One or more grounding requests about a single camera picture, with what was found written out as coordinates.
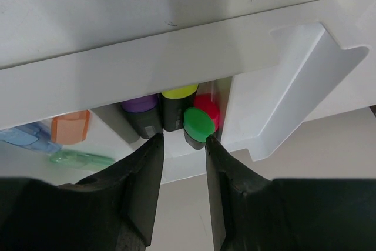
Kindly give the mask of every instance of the white shelf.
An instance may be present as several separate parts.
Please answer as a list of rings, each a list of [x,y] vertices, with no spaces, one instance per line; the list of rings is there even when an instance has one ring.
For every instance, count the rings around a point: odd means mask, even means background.
[[[144,140],[129,139],[132,128],[109,104],[213,81],[222,144],[260,160],[368,51],[336,1],[309,2],[1,70],[0,129],[95,108],[97,124],[78,147],[110,145],[119,158]],[[181,130],[165,134],[165,148],[163,182],[205,172],[204,150],[186,144]]]
[[[41,179],[54,185],[76,183],[91,175],[87,170],[78,170],[51,163],[47,154],[0,142],[0,177],[27,177]]]

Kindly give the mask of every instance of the yellow marker cap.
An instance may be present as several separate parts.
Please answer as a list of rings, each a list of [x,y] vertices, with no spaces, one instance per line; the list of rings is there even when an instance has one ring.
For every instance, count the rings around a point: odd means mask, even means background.
[[[181,99],[181,98],[184,98],[193,94],[198,89],[198,87],[199,85],[184,86],[182,88],[176,88],[176,89],[171,89],[170,91],[164,91],[162,92],[162,95],[165,98],[169,98],[169,99]]]

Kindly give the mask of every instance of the green marker cap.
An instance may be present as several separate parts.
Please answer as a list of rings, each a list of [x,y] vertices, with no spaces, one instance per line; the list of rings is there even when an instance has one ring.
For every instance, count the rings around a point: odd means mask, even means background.
[[[207,113],[190,107],[184,113],[184,129],[194,140],[206,142],[206,138],[214,133],[215,124]]]

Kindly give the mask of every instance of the red marker cap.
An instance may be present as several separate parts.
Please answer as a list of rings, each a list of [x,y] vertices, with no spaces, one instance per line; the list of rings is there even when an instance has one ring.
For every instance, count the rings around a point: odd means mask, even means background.
[[[219,126],[219,108],[214,102],[212,101],[211,95],[208,94],[200,94],[196,95],[193,107],[199,108],[213,120],[216,132]]]

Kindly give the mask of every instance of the purple marker cap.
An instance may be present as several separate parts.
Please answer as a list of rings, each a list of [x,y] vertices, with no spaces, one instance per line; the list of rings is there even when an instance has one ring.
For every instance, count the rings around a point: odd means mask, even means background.
[[[147,95],[144,97],[123,101],[120,103],[123,110],[130,113],[142,113],[148,111],[158,104],[158,95]]]

